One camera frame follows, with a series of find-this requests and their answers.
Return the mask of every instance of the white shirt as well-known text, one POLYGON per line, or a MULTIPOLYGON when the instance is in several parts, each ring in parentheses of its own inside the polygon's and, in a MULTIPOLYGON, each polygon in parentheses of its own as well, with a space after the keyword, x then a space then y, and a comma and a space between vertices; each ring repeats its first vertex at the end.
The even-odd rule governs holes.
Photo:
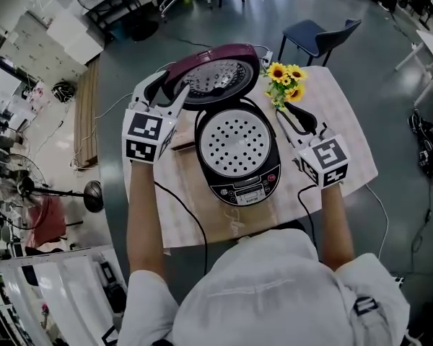
POLYGON ((373 254, 334 272, 318 261, 307 234, 284 229, 228 250, 180 307, 160 276, 132 273, 118 345, 165 338, 174 346, 347 346, 375 339, 399 346, 408 317, 407 301, 373 254), (361 296, 378 305, 364 327, 353 310, 361 296), (363 336, 377 328, 384 331, 372 332, 383 338, 363 336))

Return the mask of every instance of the blue chair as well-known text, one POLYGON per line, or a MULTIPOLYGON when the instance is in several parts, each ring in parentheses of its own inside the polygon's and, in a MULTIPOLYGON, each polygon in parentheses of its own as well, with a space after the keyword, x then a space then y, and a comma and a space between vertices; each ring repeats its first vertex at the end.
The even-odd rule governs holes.
POLYGON ((298 22, 297 24, 286 28, 282 33, 281 50, 279 51, 278 61, 281 60, 282 51, 286 39, 291 40, 297 48, 301 48, 310 55, 308 66, 311 65, 313 58, 319 58, 327 53, 323 66, 327 64, 332 50, 346 41, 351 33, 361 24, 361 20, 347 19, 345 28, 341 31, 325 31, 322 27, 310 19, 298 22))

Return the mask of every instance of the wooden board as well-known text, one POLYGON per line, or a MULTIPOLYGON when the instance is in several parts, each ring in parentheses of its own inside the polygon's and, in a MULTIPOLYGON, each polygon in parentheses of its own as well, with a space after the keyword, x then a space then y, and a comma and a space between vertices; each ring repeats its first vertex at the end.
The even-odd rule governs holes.
POLYGON ((99 58, 88 65, 76 92, 74 152, 76 165, 87 168, 97 163, 96 120, 99 58))

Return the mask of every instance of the white sleeve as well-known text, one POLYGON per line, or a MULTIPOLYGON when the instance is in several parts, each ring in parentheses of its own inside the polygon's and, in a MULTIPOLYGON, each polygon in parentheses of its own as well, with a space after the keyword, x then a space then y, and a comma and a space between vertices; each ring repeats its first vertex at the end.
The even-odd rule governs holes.
POLYGON ((151 346, 172 330, 178 304, 156 273, 137 270, 128 282, 118 346, 151 346))
POLYGON ((380 308, 392 345, 399 346, 409 322, 409 304, 398 284, 373 254, 357 257, 336 271, 340 281, 357 297, 369 296, 380 308))

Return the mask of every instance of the artificial flower bouquet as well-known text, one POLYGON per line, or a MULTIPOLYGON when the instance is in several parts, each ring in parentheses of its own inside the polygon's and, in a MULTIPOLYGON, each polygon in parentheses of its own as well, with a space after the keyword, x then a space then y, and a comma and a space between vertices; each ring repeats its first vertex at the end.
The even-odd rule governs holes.
POLYGON ((307 79, 308 75, 299 66, 272 63, 264 76, 271 78, 265 95, 271 99, 276 109, 285 111, 285 101, 294 102, 302 99, 305 85, 300 82, 307 79))

